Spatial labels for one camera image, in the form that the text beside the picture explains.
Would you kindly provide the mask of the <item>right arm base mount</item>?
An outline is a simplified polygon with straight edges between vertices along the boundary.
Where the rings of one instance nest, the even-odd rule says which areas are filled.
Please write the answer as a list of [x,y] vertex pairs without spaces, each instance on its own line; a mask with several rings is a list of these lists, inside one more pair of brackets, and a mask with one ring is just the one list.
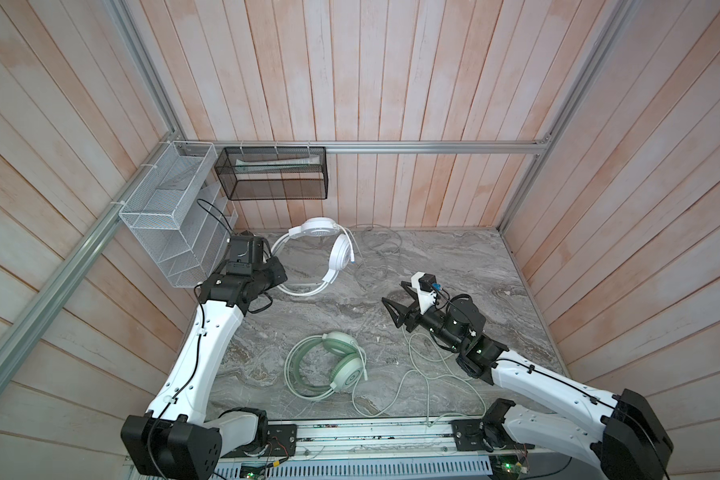
[[477,419],[459,419],[450,422],[458,451],[493,452],[495,450],[535,449],[534,444],[517,443],[504,428],[507,412],[516,403],[508,399],[497,399],[487,412]]

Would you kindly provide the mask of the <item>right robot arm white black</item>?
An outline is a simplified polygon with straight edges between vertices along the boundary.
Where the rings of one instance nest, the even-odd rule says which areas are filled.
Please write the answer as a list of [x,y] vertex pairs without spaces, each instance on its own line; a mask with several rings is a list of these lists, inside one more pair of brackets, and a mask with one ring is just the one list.
[[418,273],[401,286],[411,304],[382,301],[396,327],[423,328],[470,378],[547,409],[499,398],[478,420],[452,421],[458,448],[541,447],[597,467],[608,479],[667,478],[674,445],[644,396],[596,389],[523,357],[485,334],[487,318],[470,295],[450,295],[431,274]]

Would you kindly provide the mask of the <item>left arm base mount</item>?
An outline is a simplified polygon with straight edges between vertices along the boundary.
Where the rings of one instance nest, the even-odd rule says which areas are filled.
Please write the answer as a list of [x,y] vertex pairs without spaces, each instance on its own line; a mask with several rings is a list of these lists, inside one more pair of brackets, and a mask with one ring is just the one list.
[[296,454],[298,426],[295,423],[269,424],[261,440],[238,447],[222,456],[232,458],[290,458]]

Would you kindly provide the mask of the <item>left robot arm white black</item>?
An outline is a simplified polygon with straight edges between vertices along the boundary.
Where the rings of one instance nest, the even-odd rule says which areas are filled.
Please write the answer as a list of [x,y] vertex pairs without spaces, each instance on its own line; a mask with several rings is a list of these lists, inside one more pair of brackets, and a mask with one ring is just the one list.
[[137,471],[160,479],[209,479],[219,460],[267,445],[265,411],[235,407],[208,419],[212,386],[228,344],[252,303],[287,275],[269,242],[234,235],[209,277],[194,288],[197,307],[171,372],[145,413],[130,415],[121,440]]

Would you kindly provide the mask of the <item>white headphones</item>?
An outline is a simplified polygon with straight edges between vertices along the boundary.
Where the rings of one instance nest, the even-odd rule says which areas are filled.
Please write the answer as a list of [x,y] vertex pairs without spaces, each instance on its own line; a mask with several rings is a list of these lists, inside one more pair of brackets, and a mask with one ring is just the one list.
[[299,239],[322,239],[318,253],[324,256],[323,276],[312,283],[281,284],[277,289],[291,297],[313,297],[324,292],[339,277],[339,274],[355,262],[355,240],[352,233],[328,217],[312,217],[301,225],[291,227],[272,246],[271,255],[277,256],[285,246]]

